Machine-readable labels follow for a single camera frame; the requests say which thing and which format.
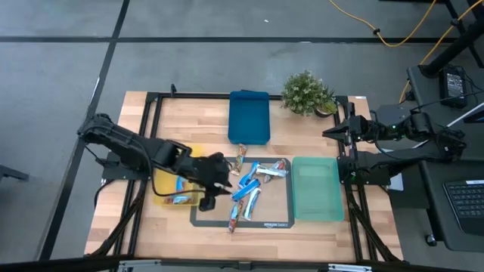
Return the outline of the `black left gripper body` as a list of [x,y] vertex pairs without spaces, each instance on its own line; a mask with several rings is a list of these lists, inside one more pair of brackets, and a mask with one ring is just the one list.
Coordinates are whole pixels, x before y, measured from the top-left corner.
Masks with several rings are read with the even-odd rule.
[[228,184],[230,163],[222,153],[210,156],[191,157],[188,179],[203,187],[204,197],[200,199],[198,209],[201,212],[213,210],[216,206],[216,183]]

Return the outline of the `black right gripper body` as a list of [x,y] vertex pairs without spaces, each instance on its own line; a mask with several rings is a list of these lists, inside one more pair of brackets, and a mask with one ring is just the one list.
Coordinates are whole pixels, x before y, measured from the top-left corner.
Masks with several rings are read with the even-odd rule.
[[358,141],[373,141],[376,138],[374,130],[375,122],[366,120],[365,117],[350,116],[342,123],[343,143],[351,144]]

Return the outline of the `brown wrapper granola bar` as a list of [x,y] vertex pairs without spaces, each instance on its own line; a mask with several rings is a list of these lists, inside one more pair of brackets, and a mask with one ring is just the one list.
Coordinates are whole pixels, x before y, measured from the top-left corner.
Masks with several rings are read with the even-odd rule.
[[233,165],[233,167],[231,168],[231,173],[233,175],[238,176],[240,174],[240,171],[241,171],[243,163],[244,163],[245,156],[247,154],[247,149],[248,149],[248,147],[246,145],[239,144],[239,150],[237,152],[236,161],[235,161],[235,164]]

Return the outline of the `white and blue granola bar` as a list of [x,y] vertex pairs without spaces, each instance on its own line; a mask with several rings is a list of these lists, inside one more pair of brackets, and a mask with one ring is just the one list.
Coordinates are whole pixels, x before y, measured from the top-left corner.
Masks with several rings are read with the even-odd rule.
[[247,221],[251,221],[252,220],[252,216],[253,216],[253,210],[255,208],[255,205],[256,205],[256,202],[259,198],[259,195],[260,193],[262,192],[261,189],[259,188],[256,188],[254,191],[252,191],[250,193],[250,198],[249,198],[249,201],[246,205],[246,208],[244,210],[244,213],[243,213],[243,218]]

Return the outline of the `potted green plant black pot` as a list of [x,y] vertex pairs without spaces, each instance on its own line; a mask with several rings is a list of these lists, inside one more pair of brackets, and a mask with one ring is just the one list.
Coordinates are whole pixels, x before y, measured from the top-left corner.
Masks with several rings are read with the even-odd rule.
[[336,101],[334,90],[308,70],[289,76],[284,83],[281,97],[283,108],[301,116],[312,115],[315,108],[327,100]]
[[337,102],[333,99],[325,101],[315,108],[315,115],[321,118],[329,117],[337,112]]

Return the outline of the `yellow plastic tray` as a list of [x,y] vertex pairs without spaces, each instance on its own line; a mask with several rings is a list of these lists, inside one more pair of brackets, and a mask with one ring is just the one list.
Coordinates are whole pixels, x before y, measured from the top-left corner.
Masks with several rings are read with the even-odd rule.
[[[172,175],[167,172],[163,172],[161,170],[156,170],[155,171],[155,179],[154,179],[154,186],[156,191],[159,194],[168,194],[168,193],[175,193],[175,182],[178,176]],[[187,182],[185,185],[185,190],[202,190],[203,188],[197,184]],[[194,202],[191,206],[198,206],[200,198],[203,196],[202,193],[198,192],[191,192],[191,193],[183,193],[179,195],[186,195],[186,196],[191,196],[194,198]],[[152,203],[156,206],[171,206],[171,205],[165,205],[163,203],[163,200],[169,196],[158,196],[155,195]]]

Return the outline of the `green plastic tray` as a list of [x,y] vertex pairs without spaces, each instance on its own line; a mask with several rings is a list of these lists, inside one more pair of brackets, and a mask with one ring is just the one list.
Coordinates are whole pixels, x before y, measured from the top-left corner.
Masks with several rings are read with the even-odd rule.
[[296,219],[344,220],[337,160],[334,157],[294,157],[292,183]]

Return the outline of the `blue plastic tray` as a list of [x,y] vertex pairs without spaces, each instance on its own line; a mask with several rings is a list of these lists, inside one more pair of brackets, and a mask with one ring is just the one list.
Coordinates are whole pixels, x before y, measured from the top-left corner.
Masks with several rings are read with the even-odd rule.
[[269,94],[248,90],[231,92],[229,141],[232,144],[266,145],[270,137]]

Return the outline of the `white paper sheet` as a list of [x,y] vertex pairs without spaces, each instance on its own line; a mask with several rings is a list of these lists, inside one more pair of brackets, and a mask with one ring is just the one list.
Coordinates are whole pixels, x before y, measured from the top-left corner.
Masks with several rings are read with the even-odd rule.
[[388,186],[388,189],[397,191],[404,190],[403,178],[401,173],[390,178],[390,185]]

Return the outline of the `black power adapter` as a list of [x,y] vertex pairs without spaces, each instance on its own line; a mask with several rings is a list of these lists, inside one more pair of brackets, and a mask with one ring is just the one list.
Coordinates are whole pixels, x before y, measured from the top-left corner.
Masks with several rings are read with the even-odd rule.
[[455,68],[444,68],[439,73],[439,96],[443,106],[463,109],[467,106],[466,87],[462,75]]

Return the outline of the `black flat device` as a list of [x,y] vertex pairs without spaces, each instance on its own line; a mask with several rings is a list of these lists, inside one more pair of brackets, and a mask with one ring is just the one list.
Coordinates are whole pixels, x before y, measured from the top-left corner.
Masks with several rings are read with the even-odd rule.
[[484,123],[484,108],[469,113],[464,117],[464,123]]

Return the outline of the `black crossbar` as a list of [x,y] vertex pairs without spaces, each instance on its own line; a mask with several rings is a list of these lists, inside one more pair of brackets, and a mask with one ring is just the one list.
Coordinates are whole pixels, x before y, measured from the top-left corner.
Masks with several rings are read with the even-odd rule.
[[[140,260],[149,258],[133,258],[129,255],[114,256],[88,256],[82,258],[67,258],[58,260],[28,261],[11,264],[0,264],[0,272],[99,272],[102,270],[117,269],[121,261]],[[162,266],[183,267],[217,267],[232,268],[235,270],[249,271],[254,269],[309,269],[327,272],[329,264],[336,263],[312,263],[294,261],[220,261],[220,260],[192,260],[177,258],[162,258]],[[459,270],[440,267],[427,267],[407,264],[405,262],[383,261],[360,261],[356,264],[372,267],[373,272],[473,272],[471,270]]]

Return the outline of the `black stand foot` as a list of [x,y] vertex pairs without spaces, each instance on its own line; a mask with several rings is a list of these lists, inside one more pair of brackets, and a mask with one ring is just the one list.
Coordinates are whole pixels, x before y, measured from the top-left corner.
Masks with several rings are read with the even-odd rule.
[[29,179],[29,175],[7,166],[0,165],[0,181],[3,178],[15,178],[20,181],[27,181]]

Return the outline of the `black aluminium extrusion frame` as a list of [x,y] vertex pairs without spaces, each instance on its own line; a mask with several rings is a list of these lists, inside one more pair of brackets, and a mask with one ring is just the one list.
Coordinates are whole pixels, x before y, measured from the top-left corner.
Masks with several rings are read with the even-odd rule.
[[[216,93],[160,93],[161,108],[149,104],[148,121],[160,114],[157,137],[194,144],[203,155],[222,152],[235,157],[238,147],[228,140],[229,96]],[[119,125],[128,129],[141,124],[147,92],[127,91]],[[286,158],[295,156],[337,157],[340,148],[335,140],[323,138],[322,132],[335,126],[335,117],[298,116],[281,107],[282,100],[270,95],[271,138],[265,146],[250,146],[251,158]],[[355,247],[352,223],[343,185],[344,220],[312,222],[296,219],[291,228],[237,227],[229,234],[227,227],[195,227],[190,222],[191,209],[155,204],[159,197],[147,185],[141,211],[134,257],[158,259],[160,264],[210,266],[238,270],[256,268],[322,269],[323,263],[356,263],[356,251],[370,260],[365,230],[358,223],[360,247]],[[93,253],[119,222],[128,181],[116,180],[98,197],[85,253]],[[403,259],[389,195],[380,187],[365,185],[368,214],[379,238],[398,259]]]

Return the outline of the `silver metal bracket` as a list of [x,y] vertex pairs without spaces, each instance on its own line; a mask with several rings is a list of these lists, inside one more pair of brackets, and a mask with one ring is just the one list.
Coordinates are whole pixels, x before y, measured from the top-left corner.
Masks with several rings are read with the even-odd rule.
[[158,265],[161,265],[161,260],[159,259],[125,260],[119,263],[116,272],[133,272],[135,268],[154,267]]
[[329,264],[327,272],[373,272],[372,267],[356,264]]

